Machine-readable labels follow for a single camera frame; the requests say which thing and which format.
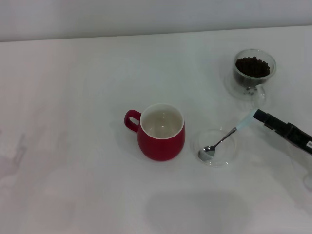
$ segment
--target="white table surface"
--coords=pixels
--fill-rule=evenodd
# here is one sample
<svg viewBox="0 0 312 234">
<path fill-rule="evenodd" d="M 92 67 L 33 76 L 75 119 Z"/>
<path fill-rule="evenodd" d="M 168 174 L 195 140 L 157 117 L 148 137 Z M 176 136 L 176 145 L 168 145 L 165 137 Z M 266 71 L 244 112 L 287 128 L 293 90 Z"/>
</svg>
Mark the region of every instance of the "white table surface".
<svg viewBox="0 0 312 234">
<path fill-rule="evenodd" d="M 192 135 L 250 109 L 224 85 L 234 55 L 269 52 L 264 111 L 312 134 L 312 27 L 0 43 L 1 234 L 310 234 L 289 146 L 259 122 L 227 167 L 200 163 Z M 167 102 L 186 143 L 155 162 L 123 124 Z M 26 154 L 12 165 L 21 135 Z"/>
</svg>

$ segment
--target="glass cup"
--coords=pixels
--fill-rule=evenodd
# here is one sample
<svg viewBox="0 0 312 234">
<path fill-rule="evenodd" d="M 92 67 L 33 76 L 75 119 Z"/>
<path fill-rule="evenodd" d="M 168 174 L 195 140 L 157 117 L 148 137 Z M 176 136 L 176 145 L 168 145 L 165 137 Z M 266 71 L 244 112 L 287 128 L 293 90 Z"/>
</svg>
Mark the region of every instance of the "glass cup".
<svg viewBox="0 0 312 234">
<path fill-rule="evenodd" d="M 270 74 L 265 77 L 251 77 L 238 70 L 235 63 L 241 58 L 257 57 L 265 61 L 270 67 Z M 233 76 L 236 81 L 236 90 L 247 96 L 252 96 L 253 105 L 256 108 L 261 108 L 266 102 L 265 90 L 263 84 L 267 82 L 276 72 L 276 62 L 268 53 L 258 49 L 247 49 L 239 52 L 234 59 Z"/>
</svg>

